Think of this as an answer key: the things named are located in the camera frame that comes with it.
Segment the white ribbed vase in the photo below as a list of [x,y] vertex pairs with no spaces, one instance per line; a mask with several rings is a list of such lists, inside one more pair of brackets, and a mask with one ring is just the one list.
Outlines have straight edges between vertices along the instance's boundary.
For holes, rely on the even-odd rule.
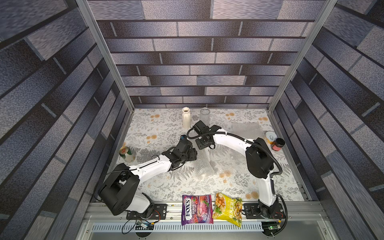
[[182,124],[186,130],[191,128],[191,110],[188,107],[182,109]]

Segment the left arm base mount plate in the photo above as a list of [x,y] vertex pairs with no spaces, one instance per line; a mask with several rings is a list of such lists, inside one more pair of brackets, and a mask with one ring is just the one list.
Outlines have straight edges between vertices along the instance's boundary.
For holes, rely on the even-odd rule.
[[167,204],[150,205],[143,213],[128,211],[127,220],[165,220],[167,216]]

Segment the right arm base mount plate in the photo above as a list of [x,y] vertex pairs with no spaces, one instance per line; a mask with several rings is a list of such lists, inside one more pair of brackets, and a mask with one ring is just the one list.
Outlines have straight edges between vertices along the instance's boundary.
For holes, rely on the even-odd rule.
[[270,207],[258,203],[243,204],[243,213],[248,220],[282,220],[286,218],[284,207],[280,203],[275,203]]

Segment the bubble wrap sheet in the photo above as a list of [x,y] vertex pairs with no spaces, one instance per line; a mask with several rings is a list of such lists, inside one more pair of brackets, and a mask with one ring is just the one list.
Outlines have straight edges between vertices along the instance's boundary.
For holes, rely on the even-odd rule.
[[232,123],[230,133],[240,136],[245,139],[256,140],[264,138],[265,133],[258,123]]

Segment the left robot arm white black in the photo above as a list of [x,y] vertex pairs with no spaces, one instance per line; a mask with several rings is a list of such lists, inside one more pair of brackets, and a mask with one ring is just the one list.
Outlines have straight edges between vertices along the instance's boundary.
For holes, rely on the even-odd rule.
[[182,135],[175,147],[156,155],[152,160],[136,166],[119,164],[108,173],[99,196],[114,216],[123,212],[148,219],[154,212],[154,201],[144,193],[137,193],[138,186],[163,173],[177,170],[186,162],[197,159],[197,150]]

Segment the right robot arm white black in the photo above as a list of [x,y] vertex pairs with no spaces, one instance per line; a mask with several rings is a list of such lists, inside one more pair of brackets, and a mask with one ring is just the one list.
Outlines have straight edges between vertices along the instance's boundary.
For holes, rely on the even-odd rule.
[[246,158],[248,171],[256,177],[259,189],[258,210],[262,218],[281,220],[285,217],[279,202],[281,196],[275,193],[273,180],[274,176],[283,173],[283,169],[263,139],[249,140],[216,125],[208,127],[202,121],[187,131],[187,138],[195,140],[200,150],[223,145],[242,154]]

